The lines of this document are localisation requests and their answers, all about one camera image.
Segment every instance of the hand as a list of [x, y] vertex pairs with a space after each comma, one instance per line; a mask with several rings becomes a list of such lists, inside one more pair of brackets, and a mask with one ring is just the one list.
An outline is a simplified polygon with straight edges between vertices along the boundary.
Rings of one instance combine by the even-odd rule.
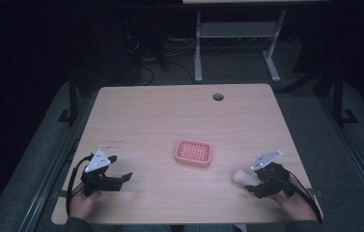
[[86, 220], [95, 209], [95, 204], [101, 196], [100, 191], [94, 191], [90, 196], [85, 196], [85, 185], [80, 183], [72, 191], [72, 200], [70, 201], [70, 217]]
[[[290, 183], [306, 193], [294, 177], [290, 178]], [[289, 198], [278, 193], [271, 195], [270, 198], [275, 200], [293, 220], [317, 220], [317, 216], [310, 205], [298, 193], [294, 193]]]

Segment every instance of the cable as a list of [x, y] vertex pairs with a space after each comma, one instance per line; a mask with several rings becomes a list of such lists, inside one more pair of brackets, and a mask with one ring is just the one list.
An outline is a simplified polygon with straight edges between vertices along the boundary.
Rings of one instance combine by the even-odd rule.
[[147, 84], [145, 84], [144, 82], [143, 82], [143, 80], [145, 80], [145, 78], [143, 78], [143, 76], [142, 76], [142, 74], [139, 72], [139, 74], [140, 74], [140, 77], [142, 78], [142, 84], [143, 85], [145, 85], [145, 86], [148, 86], [148, 85], [150, 85], [150, 84], [152, 84], [153, 83], [153, 81], [154, 81], [154, 72], [151, 70], [151, 69], [149, 69], [149, 68], [146, 68], [146, 67], [140, 67], [141, 69], [145, 69], [145, 70], [147, 70], [149, 73], [151, 73], [151, 75], [152, 75], [152, 77], [151, 77], [151, 79], [148, 81], [148, 83]]
[[298, 180], [298, 178], [296, 178], [296, 176], [293, 174], [293, 172], [291, 172], [291, 171], [288, 171], [288, 172], [296, 179], [296, 181], [302, 186], [302, 188], [307, 193], [307, 195], [312, 199], [313, 197], [311, 196], [311, 194], [309, 193], [309, 191], [305, 188], [305, 186], [303, 186], [301, 184], [301, 182]]
[[178, 64], [178, 63], [170, 62], [170, 61], [166, 61], [166, 63], [168, 63], [168, 64], [172, 64], [172, 65], [176, 65], [176, 66], [179, 66], [180, 68], [184, 69], [184, 70], [185, 70], [185, 72], [186, 72], [186, 73], [188, 74], [188, 76], [190, 77], [191, 82], [192, 82], [193, 84], [196, 84], [196, 82], [194, 81], [193, 76], [190, 74], [190, 72], [188, 71], [188, 69], [187, 69], [185, 66], [183, 66], [183, 65], [181, 65], [181, 64]]
[[317, 220], [320, 224], [322, 224], [322, 215], [321, 215], [321, 211], [320, 209], [318, 208], [317, 204], [315, 203], [314, 199], [312, 197], [309, 197], [307, 194], [305, 194], [302, 190], [300, 190], [299, 188], [297, 188], [295, 185], [289, 183], [289, 182], [286, 182], [286, 181], [283, 181], [281, 179], [278, 179], [278, 178], [275, 178], [275, 177], [271, 177], [271, 176], [268, 176], [268, 178], [272, 179], [272, 180], [275, 180], [275, 181], [278, 181], [282, 184], [285, 184], [289, 187], [291, 187], [296, 193], [298, 193], [307, 203], [308, 205], [310, 205], [311, 209], [314, 211], [314, 214], [315, 216], [317, 217]]
[[70, 174], [70, 183], [68, 184], [68, 190], [67, 190], [67, 201], [66, 201], [66, 210], [67, 210], [67, 215], [68, 217], [70, 216], [70, 202], [73, 198], [74, 195], [76, 195], [79, 191], [77, 191], [75, 194], [72, 194], [72, 188], [73, 188], [73, 182], [75, 181], [76, 178], [76, 173], [78, 172], [78, 168], [79, 166], [82, 164], [82, 162], [84, 162], [85, 160], [90, 161], [92, 159], [92, 157], [94, 156], [94, 154], [91, 153], [90, 156], [85, 157], [84, 159], [82, 159], [72, 170], [72, 173]]

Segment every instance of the gray carpet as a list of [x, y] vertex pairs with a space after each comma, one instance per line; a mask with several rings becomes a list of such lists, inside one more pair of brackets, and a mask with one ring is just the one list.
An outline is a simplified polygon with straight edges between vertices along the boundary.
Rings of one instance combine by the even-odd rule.
[[[282, 81], [270, 80], [261, 51], [266, 43], [245, 43], [231, 47], [221, 55], [208, 53], [203, 56], [203, 83], [267, 83], [273, 89], [283, 88], [302, 77], [293, 73], [301, 43], [280, 43], [273, 59]], [[191, 53], [167, 58], [167, 61], [183, 65], [194, 74]], [[153, 85], [192, 84], [188, 73], [178, 65], [168, 63], [167, 71], [158, 64], [146, 66], [152, 70]], [[151, 73], [141, 70], [147, 83]], [[330, 115], [332, 96], [317, 97], [313, 94], [315, 81], [311, 81], [289, 94], [276, 94], [295, 146], [299, 152], [310, 181], [322, 207], [327, 231], [364, 231], [364, 181], [345, 143], [345, 134], [364, 159], [364, 103], [359, 94], [345, 85], [344, 107], [357, 117], [359, 124], [340, 128]], [[63, 154], [69, 160], [70, 148], [79, 139], [92, 109], [95, 96], [79, 98], [79, 117], [72, 125], [57, 122], [62, 110], [69, 109], [68, 84], [62, 86], [44, 117], [23, 159], [15, 170], [0, 198], [0, 231], [18, 231], [33, 202], [38, 201], [41, 183], [53, 185], [46, 196], [38, 226], [26, 231], [58, 231], [51, 222], [53, 207], [61, 189], [70, 162], [61, 165], [55, 182], [45, 180], [55, 154]], [[95, 231], [113, 231], [116, 226], [95, 225]], [[284, 231], [282, 224], [252, 224], [248, 231]]]

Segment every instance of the pink basket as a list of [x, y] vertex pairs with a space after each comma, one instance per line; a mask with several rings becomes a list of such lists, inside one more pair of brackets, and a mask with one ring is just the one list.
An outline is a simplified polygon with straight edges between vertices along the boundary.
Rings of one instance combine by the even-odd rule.
[[182, 139], [176, 149], [176, 162], [198, 167], [208, 167], [211, 158], [209, 143]]

